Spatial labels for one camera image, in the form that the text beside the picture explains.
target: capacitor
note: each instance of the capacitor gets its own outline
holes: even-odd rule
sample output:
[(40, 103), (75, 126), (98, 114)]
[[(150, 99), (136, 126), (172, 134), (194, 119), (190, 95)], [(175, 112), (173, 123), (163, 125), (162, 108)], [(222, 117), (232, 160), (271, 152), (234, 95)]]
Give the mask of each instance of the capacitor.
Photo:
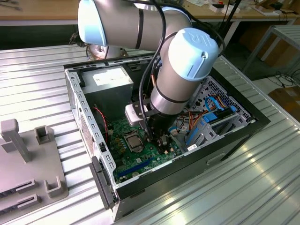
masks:
[(132, 173), (132, 177), (137, 177), (138, 175), (140, 175), (138, 172), (133, 172)]

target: motherboard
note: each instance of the motherboard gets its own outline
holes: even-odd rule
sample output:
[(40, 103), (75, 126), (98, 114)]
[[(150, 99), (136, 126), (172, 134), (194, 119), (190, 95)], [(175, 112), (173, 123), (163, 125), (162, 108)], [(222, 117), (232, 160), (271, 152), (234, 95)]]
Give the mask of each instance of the motherboard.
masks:
[(127, 119), (108, 124), (108, 129), (109, 148), (117, 166), (113, 172), (116, 183), (138, 176), (182, 154), (173, 139), (164, 148), (148, 142), (144, 131), (140, 127), (131, 127)]

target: gray stand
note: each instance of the gray stand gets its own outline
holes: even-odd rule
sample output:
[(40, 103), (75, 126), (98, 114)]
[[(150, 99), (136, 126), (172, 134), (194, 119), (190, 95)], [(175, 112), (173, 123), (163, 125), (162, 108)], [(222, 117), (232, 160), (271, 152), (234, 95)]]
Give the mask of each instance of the gray stand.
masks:
[(68, 195), (53, 130), (18, 132), (17, 120), (0, 122), (0, 224)]

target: light blue joint cap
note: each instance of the light blue joint cap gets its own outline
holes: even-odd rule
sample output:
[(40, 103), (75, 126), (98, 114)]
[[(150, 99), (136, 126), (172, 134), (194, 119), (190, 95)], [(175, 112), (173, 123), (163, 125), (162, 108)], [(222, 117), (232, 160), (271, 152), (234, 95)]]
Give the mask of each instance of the light blue joint cap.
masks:
[(189, 21), (191, 21), (190, 18), (188, 17), (188, 15), (186, 13), (184, 13), (183, 11), (181, 11), (180, 9), (178, 9), (178, 8), (173, 8), (173, 7), (168, 7), (167, 6), (167, 7), (163, 7), (162, 10), (163, 10), (163, 12), (166, 12), (166, 11), (169, 11), (169, 10), (178, 11), (178, 12), (182, 13), (183, 15), (185, 15), (188, 18)]
[(203, 80), (211, 71), (219, 47), (210, 36), (195, 28), (178, 31), (169, 46), (169, 61), (175, 72), (188, 81)]
[(106, 46), (106, 37), (93, 0), (81, 0), (78, 8), (78, 30), (83, 42)]

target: green circuit board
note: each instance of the green circuit board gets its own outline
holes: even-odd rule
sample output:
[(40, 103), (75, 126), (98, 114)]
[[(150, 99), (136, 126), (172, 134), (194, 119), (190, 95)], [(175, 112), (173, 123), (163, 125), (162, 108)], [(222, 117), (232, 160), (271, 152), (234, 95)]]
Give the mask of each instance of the green circuit board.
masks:
[[(131, 127), (127, 119), (114, 121), (109, 126), (113, 128), (109, 147), (117, 166), (113, 172), (117, 183), (124, 182), (182, 154), (174, 140), (163, 149), (166, 149), (165, 151), (144, 140), (144, 131), (140, 127)], [(126, 136), (130, 134), (138, 134), (143, 143), (141, 152), (137, 153), (130, 150), (125, 140)]]

